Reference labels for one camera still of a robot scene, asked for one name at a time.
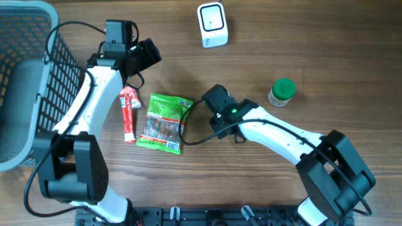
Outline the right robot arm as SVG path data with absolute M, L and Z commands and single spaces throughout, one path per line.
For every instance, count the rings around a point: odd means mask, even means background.
M 297 214 L 309 225 L 341 223 L 375 186 L 376 180 L 351 141 L 333 130 L 308 132 L 268 113 L 257 103 L 236 101 L 222 85 L 202 96 L 212 111 L 210 125 L 222 139 L 259 143 L 294 164 L 308 194 Z

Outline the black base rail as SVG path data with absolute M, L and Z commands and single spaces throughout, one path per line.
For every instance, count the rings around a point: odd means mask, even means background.
M 130 225 L 307 225 L 296 214 L 296 205 L 265 208 L 161 208 L 136 207 Z

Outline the green snack bag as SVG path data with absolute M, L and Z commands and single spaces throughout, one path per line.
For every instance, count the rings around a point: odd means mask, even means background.
M 192 100 L 162 94 L 151 94 L 143 131 L 136 144 L 143 148 L 181 154 L 185 119 L 180 122 Z

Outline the grey plastic mesh basket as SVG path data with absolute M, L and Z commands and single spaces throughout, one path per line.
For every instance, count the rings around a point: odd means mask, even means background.
M 69 110 L 81 74 L 56 9 L 41 1 L 1 1 L 1 171 L 34 166 L 38 132 Z

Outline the white barcode scanner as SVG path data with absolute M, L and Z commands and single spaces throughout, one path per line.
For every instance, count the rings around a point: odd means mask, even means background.
M 197 16 L 204 48 L 222 46 L 228 42 L 229 32 L 221 2 L 201 4 L 197 8 Z

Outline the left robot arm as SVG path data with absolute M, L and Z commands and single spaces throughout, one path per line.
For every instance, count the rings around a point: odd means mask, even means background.
M 43 197 L 89 212 L 103 225 L 138 225 L 132 202 L 109 186 L 109 171 L 98 139 L 107 113 L 128 77 L 161 61 L 148 38 L 126 51 L 94 53 L 85 80 L 67 114 L 52 131 L 33 141 Z

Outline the green lid jar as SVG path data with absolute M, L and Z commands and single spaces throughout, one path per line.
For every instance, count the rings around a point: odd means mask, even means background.
M 296 93 L 294 81 L 288 78 L 277 80 L 268 94 L 269 102 L 275 107 L 285 106 Z

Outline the red stick packet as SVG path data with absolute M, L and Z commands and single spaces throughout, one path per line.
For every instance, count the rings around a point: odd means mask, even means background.
M 128 144 L 135 143 L 136 135 L 134 131 L 133 110 L 141 108 L 141 101 L 138 98 L 137 91 L 131 87 L 124 87 L 121 90 L 119 100 L 122 109 L 124 142 Z

